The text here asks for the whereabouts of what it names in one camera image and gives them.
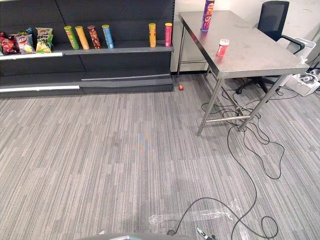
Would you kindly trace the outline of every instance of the can lid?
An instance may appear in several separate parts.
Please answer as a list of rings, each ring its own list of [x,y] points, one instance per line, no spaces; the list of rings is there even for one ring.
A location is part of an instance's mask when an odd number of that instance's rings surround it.
[[[228,46],[229,43],[230,41],[228,39],[220,39],[220,42],[219,42],[221,46]]]

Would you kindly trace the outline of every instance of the white wall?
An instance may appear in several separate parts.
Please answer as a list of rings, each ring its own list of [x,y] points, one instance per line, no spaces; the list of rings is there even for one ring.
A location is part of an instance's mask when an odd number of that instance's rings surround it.
[[[312,38],[320,30],[320,0],[288,0],[289,10],[286,16],[283,34],[289,37],[300,37],[306,40]],[[177,71],[179,49],[182,35],[182,23],[179,20],[179,12],[203,11],[205,0],[175,0],[173,46],[174,54],[171,58],[171,71]],[[213,10],[230,10],[256,26],[261,12],[262,3],[266,0],[215,0]],[[288,42],[280,39],[279,44],[285,47]],[[200,51],[190,38],[185,34],[185,42],[182,54],[183,61],[204,60]],[[180,71],[205,70],[206,63],[182,64]]]

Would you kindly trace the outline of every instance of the chair backrest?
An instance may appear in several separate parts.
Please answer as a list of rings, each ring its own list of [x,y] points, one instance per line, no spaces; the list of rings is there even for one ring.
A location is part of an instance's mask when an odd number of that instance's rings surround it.
[[[262,4],[258,29],[275,41],[281,38],[284,29],[288,1],[267,1]]]

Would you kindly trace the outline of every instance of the black office chair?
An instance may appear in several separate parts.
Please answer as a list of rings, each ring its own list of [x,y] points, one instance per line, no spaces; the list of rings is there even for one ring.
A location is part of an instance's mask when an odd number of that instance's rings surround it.
[[[284,25],[287,17],[288,8],[289,8],[288,1],[267,1],[263,3],[259,24],[258,24],[258,29],[275,41],[278,41],[279,39],[283,38],[292,43],[297,44],[299,46],[299,49],[294,53],[296,54],[297,52],[301,51],[305,47],[305,44],[291,37],[282,35],[282,31],[284,29]],[[267,93],[268,89],[267,89],[266,83],[274,84],[273,81],[261,76],[250,77],[249,79],[251,79],[249,82],[240,86],[236,90],[237,94],[241,94],[242,89],[252,84],[259,84],[262,90],[265,93]]]

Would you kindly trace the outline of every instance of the gray carpet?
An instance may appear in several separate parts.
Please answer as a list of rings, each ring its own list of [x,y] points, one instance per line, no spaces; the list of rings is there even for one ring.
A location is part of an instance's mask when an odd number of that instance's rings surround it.
[[[72,240],[101,230],[165,234],[200,197],[244,214],[254,189],[228,150],[231,125],[210,123],[196,136],[208,91],[199,75],[179,81],[184,91],[0,99],[0,239]],[[241,83],[227,81],[226,87]],[[282,91],[274,98],[296,95]],[[235,99],[245,105],[262,95],[251,86]],[[260,221],[268,215],[279,226],[276,240],[317,240],[320,96],[269,101],[260,113],[260,127],[285,147],[282,176],[268,178],[261,160],[244,147],[243,133],[231,130],[231,150],[257,187],[256,205],[243,221],[263,234]],[[281,148],[260,144],[249,132],[246,142],[266,172],[278,176]],[[235,222],[220,203],[204,200],[179,233],[200,240],[199,226],[230,239]],[[268,235],[276,229],[268,220],[264,228]],[[234,239],[261,238],[240,223]]]

